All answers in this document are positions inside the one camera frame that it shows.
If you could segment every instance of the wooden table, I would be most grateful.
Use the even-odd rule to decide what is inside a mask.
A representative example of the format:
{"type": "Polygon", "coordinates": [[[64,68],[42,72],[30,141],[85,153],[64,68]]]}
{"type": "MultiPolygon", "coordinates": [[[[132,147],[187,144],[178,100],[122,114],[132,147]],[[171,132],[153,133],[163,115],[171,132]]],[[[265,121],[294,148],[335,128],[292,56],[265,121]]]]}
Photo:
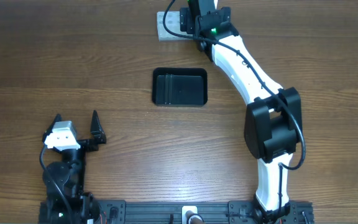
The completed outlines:
{"type": "MultiPolygon", "coordinates": [[[[192,42],[158,42],[169,0],[0,0],[0,222],[36,222],[46,199],[41,135],[57,113],[89,137],[98,110],[108,144],[88,154],[86,190],[129,202],[251,200],[257,161],[246,106],[192,42]],[[157,67],[202,67],[202,108],[151,102],[157,67]]],[[[178,1],[173,10],[185,6],[178,1]]],[[[317,223],[358,223],[358,1],[222,0],[261,67],[302,97],[308,146],[293,200],[317,223]]],[[[298,161],[300,150],[293,163],[298,161]]],[[[58,161],[56,153],[46,163],[58,161]]]]}

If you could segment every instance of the wooden tabletop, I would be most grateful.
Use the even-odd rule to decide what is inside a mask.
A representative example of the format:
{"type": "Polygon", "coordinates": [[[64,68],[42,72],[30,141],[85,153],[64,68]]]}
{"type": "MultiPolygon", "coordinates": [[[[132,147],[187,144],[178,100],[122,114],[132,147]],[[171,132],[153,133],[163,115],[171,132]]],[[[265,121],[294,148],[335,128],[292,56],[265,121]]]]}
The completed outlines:
{"type": "MultiPolygon", "coordinates": [[[[266,73],[300,92],[308,149],[289,173],[290,198],[313,202],[317,223],[358,223],[358,1],[219,2],[266,73]]],[[[156,13],[168,4],[0,0],[0,222],[38,220],[41,136],[57,113],[81,138],[99,113],[108,143],[87,155],[86,171],[97,198],[252,200],[246,106],[194,43],[158,41],[156,13]],[[207,104],[155,106],[157,67],[205,68],[207,104]]],[[[300,148],[293,163],[299,156],[300,148]]],[[[59,160],[45,155],[47,164],[59,160]]]]}

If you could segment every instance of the wood grain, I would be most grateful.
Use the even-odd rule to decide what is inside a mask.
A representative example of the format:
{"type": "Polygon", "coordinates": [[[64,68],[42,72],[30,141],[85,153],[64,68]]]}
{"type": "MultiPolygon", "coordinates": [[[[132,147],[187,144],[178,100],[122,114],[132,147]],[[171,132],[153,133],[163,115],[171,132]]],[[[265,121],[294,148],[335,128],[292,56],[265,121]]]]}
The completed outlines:
{"type": "MultiPolygon", "coordinates": [[[[158,42],[155,16],[167,4],[0,0],[0,222],[37,221],[46,198],[41,135],[56,113],[85,138],[98,110],[108,143],[88,155],[86,172],[97,198],[252,198],[257,163],[243,139],[245,104],[194,43],[158,42]],[[153,105],[156,67],[205,68],[208,103],[153,105]]],[[[261,67],[301,93],[308,152],[290,173],[290,197],[313,202],[317,223],[358,223],[358,1],[220,5],[232,7],[261,67]]],[[[48,163],[59,159],[45,155],[48,163]]]]}

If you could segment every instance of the black plastic container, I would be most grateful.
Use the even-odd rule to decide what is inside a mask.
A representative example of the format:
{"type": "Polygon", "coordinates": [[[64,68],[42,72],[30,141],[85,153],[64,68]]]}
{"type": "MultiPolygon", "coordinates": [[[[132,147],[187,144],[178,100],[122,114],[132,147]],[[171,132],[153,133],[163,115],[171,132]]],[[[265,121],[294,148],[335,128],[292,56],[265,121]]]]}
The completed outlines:
{"type": "Polygon", "coordinates": [[[156,68],[152,100],[157,106],[203,106],[208,101],[203,68],[156,68]]]}

